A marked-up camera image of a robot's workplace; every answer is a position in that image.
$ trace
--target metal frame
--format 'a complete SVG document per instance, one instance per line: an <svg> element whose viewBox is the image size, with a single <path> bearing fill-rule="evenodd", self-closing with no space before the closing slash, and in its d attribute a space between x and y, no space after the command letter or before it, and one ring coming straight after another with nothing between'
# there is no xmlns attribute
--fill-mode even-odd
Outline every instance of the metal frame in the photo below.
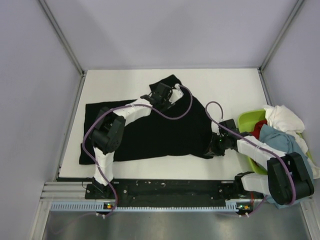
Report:
<svg viewBox="0 0 320 240"><path fill-rule="evenodd" d="M65 38L63 32L61 31L55 17L53 16L46 0L36 0L47 19L49 20L51 26L53 27L54 32L56 33L62 47L65 49L66 54L76 67L77 71L81 76L81 80L79 82L79 87L77 93L74 97L74 104L72 111L70 113L70 118L66 130L65 137L63 139L63 144L61 145L61 152L59 156L59 164L56 171L55 179L57 179L59 175L59 169L61 167L61 163L63 161L63 157L67 148L69 136L71 133L72 125L75 119L75 115L77 112L78 104L80 101L81 92L84 86L86 73L81 67L79 61L77 60L75 54L73 53L67 39ZM300 12L302 6L304 5L305 0L297 0L294 8L292 9L288 19L283 25L281 31L279 32L277 38L275 39L272 47L268 51L265 59L263 60L261 66L257 69L258 74L261 80L261 85L263 87L263 92L266 98L266 102L269 105L272 105L272 98L270 96L270 92L268 90L267 82L264 78L264 70L268 66L272 57L276 53L279 48L282 40L284 39L286 33L288 32L290 26L297 18L298 13ZM33 226L30 232L30 240L41 240L44 236L44 231L46 227L46 223L48 221L49 212L54 202L74 202L74 203L88 203L88 200L85 199L85 187L89 182L46 182L43 191L40 197L39 205L37 208L36 216L33 222ZM310 232L310 235L313 240L320 240L320 213L314 202L314 199L311 197L308 200L301 202L301 211L303 212L303 216L305 218L306 225Z"/></svg>

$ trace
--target black cloth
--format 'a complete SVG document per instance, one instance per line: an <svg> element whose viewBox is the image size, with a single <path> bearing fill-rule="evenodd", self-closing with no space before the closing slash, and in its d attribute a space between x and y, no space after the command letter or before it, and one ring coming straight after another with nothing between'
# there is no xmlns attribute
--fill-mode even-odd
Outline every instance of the black cloth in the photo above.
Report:
<svg viewBox="0 0 320 240"><path fill-rule="evenodd" d="M164 83L170 87L182 84L176 76L171 75L159 82L149 85L154 90L158 83ZM174 106L164 112L166 116L178 117L182 115L190 105L190 94L181 88L183 97ZM112 101L91 103L85 106L84 133L94 123L99 110L102 107L115 108L134 102L135 100ZM152 111L149 116L142 117L124 129L122 142L114 153L114 161L131 161L149 159L163 156L194 155L209 159L204 156L212 137L211 121L206 115L205 108L193 97L193 103L186 116L179 120L169 120ZM85 143L88 151L94 156L94 150L90 139ZM79 163L82 165L94 162L86 155L81 147Z"/></svg>

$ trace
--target white wall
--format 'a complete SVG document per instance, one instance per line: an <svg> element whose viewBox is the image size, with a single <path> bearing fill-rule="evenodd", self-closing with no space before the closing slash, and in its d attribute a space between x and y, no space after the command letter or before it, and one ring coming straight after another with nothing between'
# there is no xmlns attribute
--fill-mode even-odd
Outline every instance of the white wall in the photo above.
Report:
<svg viewBox="0 0 320 240"><path fill-rule="evenodd" d="M320 166L320 1L307 0L265 71L273 102L304 122L303 134ZM315 195L320 207L320 186Z"/></svg>
<svg viewBox="0 0 320 240"><path fill-rule="evenodd" d="M35 0L0 2L0 239L27 239L79 75Z"/></svg>
<svg viewBox="0 0 320 240"><path fill-rule="evenodd" d="M259 67L297 0L46 0L90 69Z"/></svg>

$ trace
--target green plastic bin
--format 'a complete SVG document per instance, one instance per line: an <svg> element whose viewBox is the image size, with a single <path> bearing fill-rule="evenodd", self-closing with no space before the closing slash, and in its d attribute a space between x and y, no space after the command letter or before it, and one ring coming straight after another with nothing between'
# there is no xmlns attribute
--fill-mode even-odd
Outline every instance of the green plastic bin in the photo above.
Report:
<svg viewBox="0 0 320 240"><path fill-rule="evenodd" d="M240 133L242 132L253 132L255 129L255 125L257 122L260 122L262 120L265 120L266 116L266 111L264 109L259 109L259 110L255 110L255 111L248 111L245 112L243 114L241 114L238 117L238 128ZM308 156L308 158L310 158L312 160L312 157L309 153L309 151L306 153L306 155ZM248 157L248 161L249 164L252 168L252 170L257 173L257 174L267 174L267 171L264 170L263 168L259 167L259 165L256 164L255 161L253 161L250 157Z"/></svg>

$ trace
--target blue towel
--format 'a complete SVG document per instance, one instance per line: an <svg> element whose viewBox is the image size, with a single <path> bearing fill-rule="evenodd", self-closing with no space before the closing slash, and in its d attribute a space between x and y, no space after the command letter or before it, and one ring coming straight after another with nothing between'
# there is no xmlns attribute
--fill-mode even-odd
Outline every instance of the blue towel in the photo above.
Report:
<svg viewBox="0 0 320 240"><path fill-rule="evenodd" d="M306 169L307 169L309 176L311 178L311 181L313 183L314 177L313 177L312 169L307 161L308 157L305 156L305 154L302 152L302 150L299 147L299 145L297 144L294 136L291 136L289 134L286 134L285 132L279 131L277 129L274 129L273 127L270 127L270 126L264 124L261 128L261 131L260 131L259 141L269 145L270 147L272 147L274 149L277 149L279 151L283 151L288 154L293 153L293 152L300 154L302 156L302 159L304 161ZM299 203L302 200L303 200L303 198L296 200L295 203ZM274 203L278 208L288 207L287 205L277 204L271 196L267 198L267 201L269 203Z"/></svg>

